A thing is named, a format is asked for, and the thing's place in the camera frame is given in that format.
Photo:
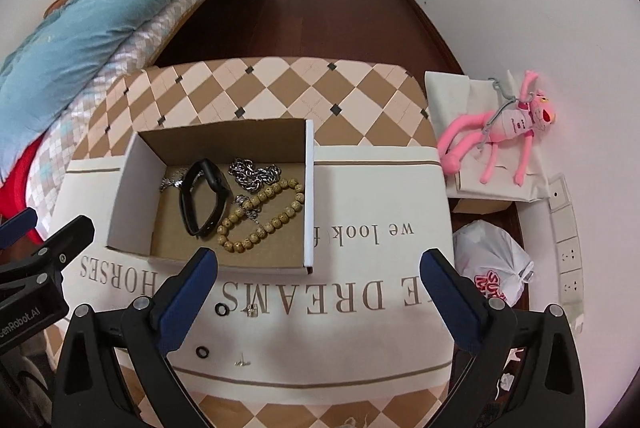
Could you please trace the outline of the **white cardboard box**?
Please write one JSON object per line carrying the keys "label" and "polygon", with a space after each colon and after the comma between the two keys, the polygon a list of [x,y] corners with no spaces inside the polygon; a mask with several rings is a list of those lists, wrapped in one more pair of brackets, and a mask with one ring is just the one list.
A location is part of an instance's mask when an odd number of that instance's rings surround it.
{"label": "white cardboard box", "polygon": [[138,131],[105,245],[184,260],[213,249],[228,270],[314,270],[314,125],[239,119]]}

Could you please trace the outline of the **white folded bag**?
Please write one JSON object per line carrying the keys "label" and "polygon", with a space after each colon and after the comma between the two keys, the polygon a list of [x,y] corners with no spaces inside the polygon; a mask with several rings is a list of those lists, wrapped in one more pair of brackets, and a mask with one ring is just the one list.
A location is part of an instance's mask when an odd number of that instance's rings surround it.
{"label": "white folded bag", "polygon": [[459,199],[532,203],[549,196],[539,144],[556,121],[538,74],[500,82],[424,74],[426,112],[448,194]]}

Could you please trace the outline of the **small silver stud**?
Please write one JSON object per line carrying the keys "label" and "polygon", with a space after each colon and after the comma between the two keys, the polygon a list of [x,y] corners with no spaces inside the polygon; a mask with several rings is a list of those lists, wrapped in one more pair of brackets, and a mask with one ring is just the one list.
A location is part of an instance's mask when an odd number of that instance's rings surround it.
{"label": "small silver stud", "polygon": [[240,353],[239,360],[238,360],[238,361],[236,361],[236,362],[234,363],[234,365],[235,365],[235,366],[238,366],[238,367],[249,366],[249,365],[250,365],[250,361],[248,361],[247,359],[245,359],[245,358],[244,358],[244,353],[243,353],[243,352],[241,352],[241,353]]}

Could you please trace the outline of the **light blue quilt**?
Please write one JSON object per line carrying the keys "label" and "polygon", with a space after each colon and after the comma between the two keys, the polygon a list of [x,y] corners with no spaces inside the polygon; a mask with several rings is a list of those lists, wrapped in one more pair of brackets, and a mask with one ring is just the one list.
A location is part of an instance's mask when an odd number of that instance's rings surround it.
{"label": "light blue quilt", "polygon": [[173,0],[69,0],[1,66],[1,175],[142,25]]}

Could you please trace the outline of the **white wall socket strip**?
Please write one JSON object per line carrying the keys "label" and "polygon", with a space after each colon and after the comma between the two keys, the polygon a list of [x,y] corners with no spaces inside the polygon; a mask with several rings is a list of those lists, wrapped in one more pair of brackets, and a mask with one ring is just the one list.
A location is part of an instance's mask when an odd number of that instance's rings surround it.
{"label": "white wall socket strip", "polygon": [[559,274],[560,305],[573,333],[580,335],[585,324],[582,247],[570,191],[563,174],[557,174],[549,180],[548,206]]}

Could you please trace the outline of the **black smart band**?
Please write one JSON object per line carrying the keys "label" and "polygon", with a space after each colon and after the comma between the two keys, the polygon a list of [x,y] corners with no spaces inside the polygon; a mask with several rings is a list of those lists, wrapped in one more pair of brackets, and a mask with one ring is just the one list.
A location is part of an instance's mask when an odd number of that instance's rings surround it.
{"label": "black smart band", "polygon": [[200,159],[187,170],[179,189],[179,208],[191,237],[209,237],[226,211],[230,189],[210,159]]}

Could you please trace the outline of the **red blanket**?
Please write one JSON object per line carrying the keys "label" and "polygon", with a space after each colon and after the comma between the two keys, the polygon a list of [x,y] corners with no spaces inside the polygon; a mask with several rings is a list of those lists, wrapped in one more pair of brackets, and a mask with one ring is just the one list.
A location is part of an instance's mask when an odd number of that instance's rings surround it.
{"label": "red blanket", "polygon": [[[19,214],[27,208],[26,204],[26,185],[28,173],[32,162],[34,162],[36,153],[42,142],[43,136],[38,137],[32,144],[26,148],[22,156],[18,159],[6,180],[1,184],[0,190],[0,211],[1,224],[10,218]],[[32,243],[40,245],[42,238],[36,232],[36,227],[25,235]]]}

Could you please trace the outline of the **white plastic bag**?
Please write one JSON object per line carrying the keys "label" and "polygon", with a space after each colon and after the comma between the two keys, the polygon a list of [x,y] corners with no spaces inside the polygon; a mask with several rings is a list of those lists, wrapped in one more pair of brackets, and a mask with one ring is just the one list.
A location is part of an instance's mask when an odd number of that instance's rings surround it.
{"label": "white plastic bag", "polygon": [[454,267],[487,298],[514,306],[534,276],[534,262],[506,230],[484,220],[460,228],[452,237]]}

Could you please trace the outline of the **pink panther plush toy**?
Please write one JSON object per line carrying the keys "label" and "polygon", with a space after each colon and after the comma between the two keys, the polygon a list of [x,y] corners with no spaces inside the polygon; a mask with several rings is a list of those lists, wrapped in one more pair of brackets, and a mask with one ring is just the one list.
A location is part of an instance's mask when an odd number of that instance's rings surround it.
{"label": "pink panther plush toy", "polygon": [[522,148],[513,182],[523,187],[536,133],[543,133],[556,120],[552,102],[541,89],[536,89],[538,73],[526,71],[520,96],[506,96],[495,111],[462,114],[454,119],[437,141],[440,165],[446,176],[458,174],[462,159],[474,147],[489,145],[489,159],[480,175],[480,183],[487,185],[497,165],[499,145],[521,139]]}

